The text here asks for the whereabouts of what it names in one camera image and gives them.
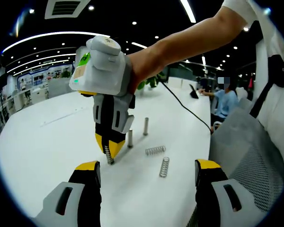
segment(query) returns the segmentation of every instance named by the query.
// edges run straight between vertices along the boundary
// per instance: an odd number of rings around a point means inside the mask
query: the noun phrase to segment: metal rod
[[[144,136],[148,135],[148,117],[146,117],[145,121],[144,121],[144,132],[143,132],[143,135]]]
[[[128,146],[129,148],[132,148],[132,147],[133,147],[133,130],[132,130],[132,129],[130,129],[130,130],[128,131],[128,144],[127,144],[127,146]]]

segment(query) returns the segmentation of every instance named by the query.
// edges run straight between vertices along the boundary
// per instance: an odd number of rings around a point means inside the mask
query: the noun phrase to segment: white table
[[[172,88],[190,110],[210,123],[209,99],[192,99]],[[0,169],[20,208],[31,216],[44,197],[68,181],[81,163],[100,161],[101,226],[185,227],[195,208],[195,159],[207,159],[210,132],[180,106],[160,84],[136,98],[133,148],[122,148],[109,166],[98,147],[92,116],[93,98],[77,92],[45,100],[10,117],[0,136]],[[143,136],[149,117],[149,135]],[[145,149],[165,145],[165,154]],[[159,177],[169,157],[166,178]]]

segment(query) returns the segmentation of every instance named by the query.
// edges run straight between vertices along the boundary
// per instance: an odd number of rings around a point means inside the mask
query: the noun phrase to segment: black cable
[[[162,81],[159,77],[157,77],[157,78],[158,78],[158,81],[160,81],[161,84],[163,84],[163,86],[166,87],[166,89],[176,98],[176,100],[181,104],[181,106],[182,106],[184,109],[186,109],[186,110],[189,111],[191,114],[193,114],[197,119],[199,119],[203,124],[206,125],[206,127],[209,129],[210,132],[212,132],[212,130],[210,129],[210,127],[209,127],[201,118],[199,118],[196,114],[194,114],[192,111],[190,111],[190,109],[188,109],[186,106],[184,106],[184,105],[181,103],[180,99],[178,99],[178,97],[163,83],[163,81]]]

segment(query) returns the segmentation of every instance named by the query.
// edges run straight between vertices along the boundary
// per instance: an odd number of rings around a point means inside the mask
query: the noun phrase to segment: backrest
[[[241,109],[245,110],[247,113],[249,113],[251,111],[253,103],[250,100],[248,100],[247,98],[241,98],[238,106]]]
[[[262,211],[268,211],[282,192],[283,158],[258,120],[241,108],[212,135],[209,159],[247,188]]]

